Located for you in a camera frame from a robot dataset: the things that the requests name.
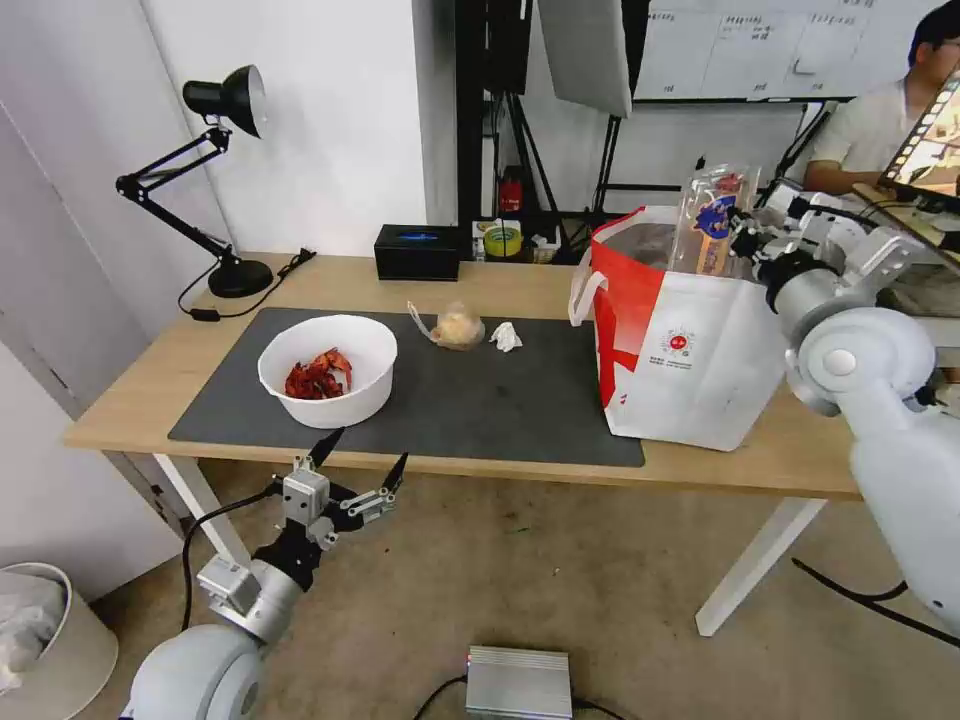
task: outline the cooked crayfish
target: cooked crayfish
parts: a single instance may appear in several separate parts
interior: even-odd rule
[[[337,348],[317,355],[307,365],[297,363],[287,375],[284,392],[300,400],[323,400],[343,395],[343,383],[337,382],[333,370],[346,376],[347,392],[353,385],[353,367]]]

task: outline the shopping bag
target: shopping bag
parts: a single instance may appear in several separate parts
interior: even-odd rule
[[[676,209],[640,208],[598,229],[571,283],[570,323],[594,311],[607,424],[734,450],[781,382],[786,341],[762,286],[669,272],[610,246],[649,223],[675,225]]]

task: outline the lamp shade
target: lamp shade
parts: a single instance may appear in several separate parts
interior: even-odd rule
[[[183,101],[199,115],[230,118],[234,125],[261,137],[267,122],[263,79],[256,65],[247,65],[227,75],[222,83],[188,80]]]

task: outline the white shirt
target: white shirt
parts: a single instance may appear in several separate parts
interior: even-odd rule
[[[913,125],[903,81],[884,85],[837,110],[814,141],[810,162],[838,162],[845,172],[883,172]]]

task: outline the tape roll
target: tape roll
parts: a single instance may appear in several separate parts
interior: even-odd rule
[[[483,249],[492,257],[511,257],[522,246],[523,235],[516,228],[494,226],[483,233]]]

